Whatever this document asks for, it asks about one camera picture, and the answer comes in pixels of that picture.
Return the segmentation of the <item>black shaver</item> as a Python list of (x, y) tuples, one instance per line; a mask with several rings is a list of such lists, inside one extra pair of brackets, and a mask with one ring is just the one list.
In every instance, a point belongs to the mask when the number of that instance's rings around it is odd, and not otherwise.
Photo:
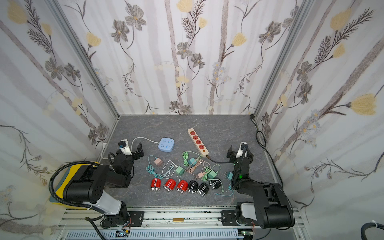
[(222, 186), (222, 183), (220, 180), (214, 179), (214, 180), (209, 181), (209, 185), (210, 185), (211, 189), (217, 190)]
[(191, 180), (188, 184), (187, 190), (189, 193), (194, 194), (197, 192), (198, 188), (199, 188), (199, 184), (196, 181)]
[(201, 183), (198, 188), (198, 194), (201, 196), (206, 196), (209, 192), (210, 186), (207, 183)]

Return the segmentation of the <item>light green charger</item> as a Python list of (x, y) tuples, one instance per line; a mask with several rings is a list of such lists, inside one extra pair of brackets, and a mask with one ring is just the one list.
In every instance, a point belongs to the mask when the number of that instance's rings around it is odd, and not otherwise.
[(221, 170), (220, 164), (215, 164), (212, 167), (204, 167), (202, 180), (206, 181), (206, 180), (215, 179), (218, 175), (218, 171), (220, 170)]

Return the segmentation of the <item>red shaver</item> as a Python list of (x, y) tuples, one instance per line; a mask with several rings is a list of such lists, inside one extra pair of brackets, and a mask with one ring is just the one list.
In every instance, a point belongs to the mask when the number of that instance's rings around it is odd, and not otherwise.
[(174, 179), (168, 179), (164, 184), (164, 189), (168, 192), (172, 191), (176, 186), (176, 181)]
[(188, 190), (188, 182), (185, 180), (181, 180), (177, 185), (177, 191), (179, 193), (184, 193)]
[(150, 189), (152, 191), (159, 191), (161, 188), (161, 179), (159, 178), (154, 178), (151, 182), (151, 187)]

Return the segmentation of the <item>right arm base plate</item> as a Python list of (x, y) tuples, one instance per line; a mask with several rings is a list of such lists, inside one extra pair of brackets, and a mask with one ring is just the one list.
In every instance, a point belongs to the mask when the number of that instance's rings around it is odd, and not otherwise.
[(221, 211), (220, 221), (224, 227), (252, 227), (253, 221), (241, 218), (236, 211)]

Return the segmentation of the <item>beige power strip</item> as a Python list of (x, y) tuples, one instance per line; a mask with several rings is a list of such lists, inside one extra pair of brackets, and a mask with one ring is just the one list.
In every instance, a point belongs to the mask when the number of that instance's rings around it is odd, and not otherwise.
[(209, 154), (209, 151), (206, 148), (206, 145), (202, 142), (197, 132), (193, 128), (190, 128), (188, 129), (188, 134), (191, 140), (194, 142), (194, 145), (197, 147), (200, 155), (206, 157)]

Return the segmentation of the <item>teal charger end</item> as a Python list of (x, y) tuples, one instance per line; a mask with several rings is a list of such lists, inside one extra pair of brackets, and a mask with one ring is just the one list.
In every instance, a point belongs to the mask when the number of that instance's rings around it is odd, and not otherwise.
[(195, 158), (191, 158), (189, 160), (187, 160), (189, 166), (193, 167), (197, 164), (197, 160)]
[(226, 173), (226, 179), (231, 181), (233, 179), (234, 174), (232, 172)]

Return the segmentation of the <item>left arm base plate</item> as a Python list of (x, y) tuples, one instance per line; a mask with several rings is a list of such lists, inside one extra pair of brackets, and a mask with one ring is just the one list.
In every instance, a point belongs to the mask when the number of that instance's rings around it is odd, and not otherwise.
[(144, 213), (144, 211), (128, 211), (114, 216), (105, 216), (100, 222), (100, 226), (104, 229), (112, 227), (141, 227)]

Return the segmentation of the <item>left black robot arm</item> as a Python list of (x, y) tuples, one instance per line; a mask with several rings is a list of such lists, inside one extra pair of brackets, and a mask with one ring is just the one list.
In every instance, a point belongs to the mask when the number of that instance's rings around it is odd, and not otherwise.
[(124, 227), (132, 218), (123, 201), (105, 192), (105, 186), (116, 189), (129, 187), (134, 176), (134, 162), (145, 155), (142, 144), (129, 153), (127, 143), (119, 142), (115, 154), (109, 153), (109, 165), (75, 161), (57, 169), (48, 183), (51, 197), (70, 207), (86, 208), (100, 213), (101, 227)]

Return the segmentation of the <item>blue round power cube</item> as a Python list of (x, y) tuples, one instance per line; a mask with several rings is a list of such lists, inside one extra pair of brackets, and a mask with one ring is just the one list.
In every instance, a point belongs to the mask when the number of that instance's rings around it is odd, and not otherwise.
[(162, 138), (159, 141), (158, 149), (165, 153), (170, 153), (175, 146), (175, 141), (171, 138)]

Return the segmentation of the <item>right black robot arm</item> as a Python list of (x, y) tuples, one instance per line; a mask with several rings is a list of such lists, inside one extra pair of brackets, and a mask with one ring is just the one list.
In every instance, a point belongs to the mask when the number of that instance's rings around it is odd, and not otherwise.
[(253, 198), (252, 202), (238, 202), (235, 216), (238, 224), (254, 221), (262, 229), (291, 228), (295, 225), (293, 207), (278, 183), (258, 182), (250, 177), (254, 155), (242, 143), (238, 151), (229, 148), (227, 158), (233, 164), (231, 189)]

